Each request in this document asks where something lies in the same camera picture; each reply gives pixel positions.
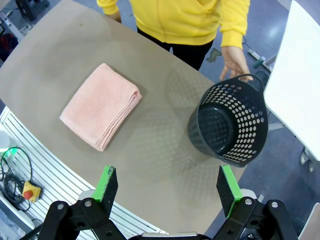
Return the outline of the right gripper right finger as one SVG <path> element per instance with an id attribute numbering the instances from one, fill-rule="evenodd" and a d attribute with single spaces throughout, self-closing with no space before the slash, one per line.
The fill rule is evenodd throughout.
<path id="1" fill-rule="evenodd" d="M 285 204 L 243 196 L 230 166 L 219 167 L 216 188 L 226 220 L 214 240 L 239 240 L 245 229 L 256 231 L 262 240 L 298 239 Z"/>

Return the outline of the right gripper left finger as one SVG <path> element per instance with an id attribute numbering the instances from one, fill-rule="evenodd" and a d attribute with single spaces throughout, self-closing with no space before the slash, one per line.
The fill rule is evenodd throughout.
<path id="1" fill-rule="evenodd" d="M 98 184 L 89 195 L 73 205 L 53 202 L 46 214 L 40 240 L 75 240 L 81 231 L 91 231 L 98 240 L 124 240 L 125 236 L 110 219 L 118 190 L 116 168 L 106 165 Z"/>

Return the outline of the person's left hand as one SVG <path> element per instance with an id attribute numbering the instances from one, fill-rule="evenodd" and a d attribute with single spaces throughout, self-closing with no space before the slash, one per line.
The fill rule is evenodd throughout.
<path id="1" fill-rule="evenodd" d="M 235 78 L 245 75 L 240 79 L 244 82 L 252 81 L 253 78 L 248 75 L 250 70 L 244 52 L 241 48 L 236 46 L 223 46 L 221 48 L 224 66 L 221 71 L 219 79 L 222 81 L 229 74 L 230 78 Z"/>

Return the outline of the person's right hand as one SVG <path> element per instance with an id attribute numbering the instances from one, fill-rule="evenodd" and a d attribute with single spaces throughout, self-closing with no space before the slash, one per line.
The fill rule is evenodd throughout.
<path id="1" fill-rule="evenodd" d="M 122 23 L 122 19 L 121 19 L 121 13 L 120 11 L 117 11 L 116 13 L 113 14 L 105 14 L 108 18 L 118 22 L 118 23 Z"/>

